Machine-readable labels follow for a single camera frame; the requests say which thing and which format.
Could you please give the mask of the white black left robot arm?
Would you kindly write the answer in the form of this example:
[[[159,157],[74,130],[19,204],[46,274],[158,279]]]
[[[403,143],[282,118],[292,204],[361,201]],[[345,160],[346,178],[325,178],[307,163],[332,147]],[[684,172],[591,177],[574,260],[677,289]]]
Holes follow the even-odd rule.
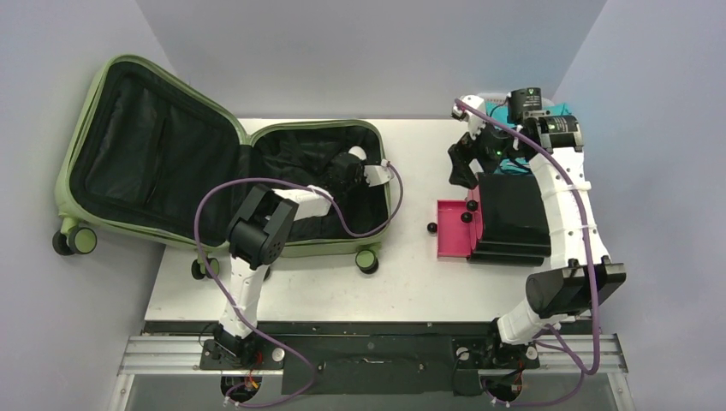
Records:
[[[249,366],[257,343],[257,311],[265,273],[282,254],[294,222],[324,217],[349,188],[367,184],[365,151],[355,146],[336,155],[324,169],[319,185],[302,186],[275,179],[253,178],[253,186],[232,217],[227,229],[229,254],[234,263],[229,286],[223,289],[227,305],[214,331],[222,357],[235,368]]]

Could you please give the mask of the black and pink storage organizer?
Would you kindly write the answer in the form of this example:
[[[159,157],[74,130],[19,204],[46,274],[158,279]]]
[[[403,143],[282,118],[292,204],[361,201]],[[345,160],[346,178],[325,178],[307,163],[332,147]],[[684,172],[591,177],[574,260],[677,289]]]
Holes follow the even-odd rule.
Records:
[[[539,185],[531,175],[476,175],[463,200],[438,200],[439,258],[472,264],[540,266],[550,257],[550,231]]]

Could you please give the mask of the teal garment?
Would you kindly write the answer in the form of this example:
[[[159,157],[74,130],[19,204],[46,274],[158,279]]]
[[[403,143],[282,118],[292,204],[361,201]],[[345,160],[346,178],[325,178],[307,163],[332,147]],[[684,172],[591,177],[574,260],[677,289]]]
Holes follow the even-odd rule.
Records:
[[[515,128],[516,125],[508,120],[509,109],[504,102],[486,102],[486,111],[489,116],[499,122],[505,123],[508,127]],[[554,115],[570,115],[571,110],[567,104],[556,104],[551,106],[545,106],[544,110],[549,110]],[[529,175],[531,173],[528,162],[522,158],[516,158],[514,155],[510,155],[507,158],[503,158],[498,165],[496,174],[503,175]]]

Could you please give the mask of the green hard-shell suitcase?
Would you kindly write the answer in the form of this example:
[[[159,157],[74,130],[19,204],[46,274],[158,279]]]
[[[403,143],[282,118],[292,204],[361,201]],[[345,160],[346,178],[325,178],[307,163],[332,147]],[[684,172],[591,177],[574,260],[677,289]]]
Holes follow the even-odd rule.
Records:
[[[319,185],[352,146],[380,164],[378,130],[361,120],[284,122],[248,133],[220,104],[143,57],[95,75],[55,186],[62,256],[91,253],[100,228],[172,247],[224,250],[252,179]],[[324,217],[294,223],[283,257],[377,247],[394,210],[386,185],[354,190]]]

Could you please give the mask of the white perforated plastic basket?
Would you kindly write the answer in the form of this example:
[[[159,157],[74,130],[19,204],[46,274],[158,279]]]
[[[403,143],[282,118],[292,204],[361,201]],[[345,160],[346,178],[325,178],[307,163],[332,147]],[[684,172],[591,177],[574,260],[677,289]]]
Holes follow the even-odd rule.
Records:
[[[507,104],[507,102],[506,102],[507,95],[505,93],[480,93],[479,96],[482,98],[485,98],[487,100],[487,102],[497,102],[497,103],[504,102]],[[548,98],[542,98],[542,105],[544,108],[545,106],[551,106],[551,105],[556,105],[556,104]]]

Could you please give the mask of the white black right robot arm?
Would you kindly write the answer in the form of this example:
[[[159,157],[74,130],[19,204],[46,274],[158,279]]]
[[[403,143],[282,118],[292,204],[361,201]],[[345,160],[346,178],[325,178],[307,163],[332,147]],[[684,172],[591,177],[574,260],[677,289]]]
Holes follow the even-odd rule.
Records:
[[[563,320],[582,313],[600,329],[600,307],[626,280],[600,237],[584,173],[578,120],[542,105],[538,88],[513,91],[498,121],[478,95],[459,97],[451,111],[467,125],[449,150],[449,182],[469,192],[460,222],[467,257],[488,264],[532,266],[524,300],[496,320],[484,357],[503,366]]]

